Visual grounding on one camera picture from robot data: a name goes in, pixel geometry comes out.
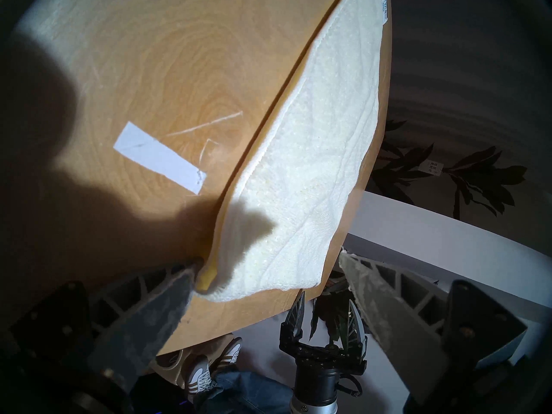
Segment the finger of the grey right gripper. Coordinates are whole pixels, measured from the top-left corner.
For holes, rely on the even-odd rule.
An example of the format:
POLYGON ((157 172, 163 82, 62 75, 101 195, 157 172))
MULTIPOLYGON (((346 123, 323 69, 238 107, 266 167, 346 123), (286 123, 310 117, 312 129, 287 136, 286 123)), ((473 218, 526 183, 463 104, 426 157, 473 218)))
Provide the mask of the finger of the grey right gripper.
POLYGON ((347 317, 342 323, 341 342, 345 355, 351 358, 364 358, 367 337, 361 315, 352 299, 348 300, 347 317))
POLYGON ((283 343, 297 343, 303 337, 303 320, 305 312, 305 291, 300 290, 291 309, 283 322, 283 343))

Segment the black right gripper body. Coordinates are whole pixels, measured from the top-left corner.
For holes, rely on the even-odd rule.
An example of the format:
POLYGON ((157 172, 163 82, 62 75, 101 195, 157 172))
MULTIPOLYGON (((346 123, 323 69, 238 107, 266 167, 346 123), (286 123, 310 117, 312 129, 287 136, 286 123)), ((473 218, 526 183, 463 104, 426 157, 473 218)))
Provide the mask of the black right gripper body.
POLYGON ((294 358, 296 374, 295 400, 337 400, 339 391, 360 397, 363 389, 355 376, 362 375, 367 362, 351 358, 337 346, 314 347, 297 343, 283 343, 283 323, 280 326, 279 348, 294 358))

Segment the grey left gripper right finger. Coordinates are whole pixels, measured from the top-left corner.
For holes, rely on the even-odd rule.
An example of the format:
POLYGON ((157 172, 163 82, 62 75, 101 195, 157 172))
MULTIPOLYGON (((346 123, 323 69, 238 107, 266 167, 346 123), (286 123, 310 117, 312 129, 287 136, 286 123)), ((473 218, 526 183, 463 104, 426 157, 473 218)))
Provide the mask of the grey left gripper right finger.
POLYGON ((484 405, 505 383, 527 326, 473 283, 448 292, 343 249, 357 310, 409 391, 406 405, 484 405))

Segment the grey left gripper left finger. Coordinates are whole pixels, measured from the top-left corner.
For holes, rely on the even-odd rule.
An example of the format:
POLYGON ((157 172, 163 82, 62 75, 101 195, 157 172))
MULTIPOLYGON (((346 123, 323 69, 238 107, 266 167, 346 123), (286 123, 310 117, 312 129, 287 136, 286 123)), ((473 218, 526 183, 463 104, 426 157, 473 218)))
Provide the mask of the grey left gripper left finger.
POLYGON ((32 307, 11 335, 21 351, 62 370, 104 375, 129 392, 176 330, 202 258, 139 270, 90 295, 68 281, 32 307))

